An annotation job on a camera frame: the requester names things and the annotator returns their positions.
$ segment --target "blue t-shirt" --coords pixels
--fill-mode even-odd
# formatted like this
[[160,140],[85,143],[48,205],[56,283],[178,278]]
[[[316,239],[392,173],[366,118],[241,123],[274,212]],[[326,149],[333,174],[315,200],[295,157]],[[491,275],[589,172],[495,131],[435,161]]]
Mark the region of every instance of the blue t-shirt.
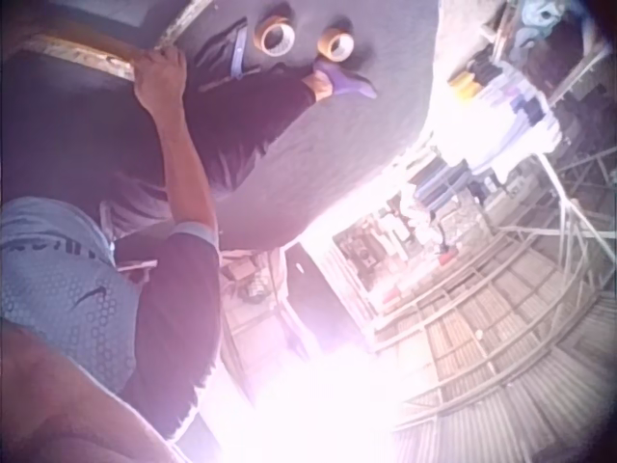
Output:
[[[155,427],[160,421],[159,431],[169,437],[196,404],[193,393],[210,368],[208,350],[216,355],[216,233],[178,224],[145,286],[118,272],[102,230],[70,204],[39,198],[5,204],[0,246],[2,316],[29,328],[112,393],[130,391],[126,399],[139,402],[131,405]],[[183,345],[187,341],[193,344]],[[186,371],[168,365],[179,357],[190,364]],[[174,383],[165,378],[171,368],[177,369]],[[171,397],[172,418],[153,411],[159,395]]]

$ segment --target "dark pants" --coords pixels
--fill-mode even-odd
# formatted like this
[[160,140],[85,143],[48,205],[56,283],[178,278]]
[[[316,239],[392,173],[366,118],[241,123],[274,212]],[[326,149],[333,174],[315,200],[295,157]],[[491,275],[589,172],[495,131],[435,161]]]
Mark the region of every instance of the dark pants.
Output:
[[[268,146],[314,102],[315,96],[301,76],[289,69],[249,75],[207,93],[188,91],[187,123],[215,197],[223,198],[238,188]],[[72,107],[78,115],[79,107]],[[62,137],[55,130],[49,137],[52,147],[34,144],[26,149],[24,144],[33,137],[27,133],[14,137],[18,141],[4,150],[3,161],[11,162],[3,162],[7,166],[3,202],[39,196],[75,204],[114,238],[170,219],[162,152],[152,122],[139,112],[117,113],[126,121],[114,125],[105,136],[99,134],[97,142],[90,141],[96,134],[86,134],[88,138],[76,144],[75,138],[81,136],[77,127],[65,127]],[[32,117],[26,116],[29,123]],[[138,128],[132,125],[135,119],[139,119]],[[105,138],[114,140],[107,144]],[[101,145],[114,144],[116,149],[103,153]],[[65,148],[69,145],[78,148]],[[98,159],[84,162],[87,155]],[[62,156],[56,157],[60,165],[52,159],[55,156]]]

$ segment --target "purple sock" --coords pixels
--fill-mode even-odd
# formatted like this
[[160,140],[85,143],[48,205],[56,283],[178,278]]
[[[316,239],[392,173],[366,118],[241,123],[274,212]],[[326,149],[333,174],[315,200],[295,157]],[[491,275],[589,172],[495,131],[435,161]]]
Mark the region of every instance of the purple sock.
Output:
[[313,70],[319,70],[328,76],[332,82],[333,95],[361,94],[369,98],[377,97],[375,88],[368,80],[334,63],[317,60]]

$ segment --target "masking tape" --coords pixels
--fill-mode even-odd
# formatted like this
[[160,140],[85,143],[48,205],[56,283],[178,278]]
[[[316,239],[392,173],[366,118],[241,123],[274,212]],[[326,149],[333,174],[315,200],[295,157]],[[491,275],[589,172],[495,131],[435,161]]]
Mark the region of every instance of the masking tape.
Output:
[[317,43],[319,53],[330,61],[345,61],[354,51],[354,38],[338,29],[328,29]]
[[[266,39],[271,34],[279,34],[278,43],[271,47],[266,46]],[[287,53],[296,40],[296,33],[282,16],[272,16],[263,21],[255,29],[255,46],[269,56],[282,56]]]

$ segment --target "bright light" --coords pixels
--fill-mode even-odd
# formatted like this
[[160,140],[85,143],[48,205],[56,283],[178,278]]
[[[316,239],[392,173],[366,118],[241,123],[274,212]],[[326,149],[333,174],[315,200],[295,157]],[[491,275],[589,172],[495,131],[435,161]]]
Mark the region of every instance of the bright light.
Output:
[[288,371],[260,394],[252,442],[238,442],[244,451],[231,461],[393,461],[391,385],[374,359],[352,347]]

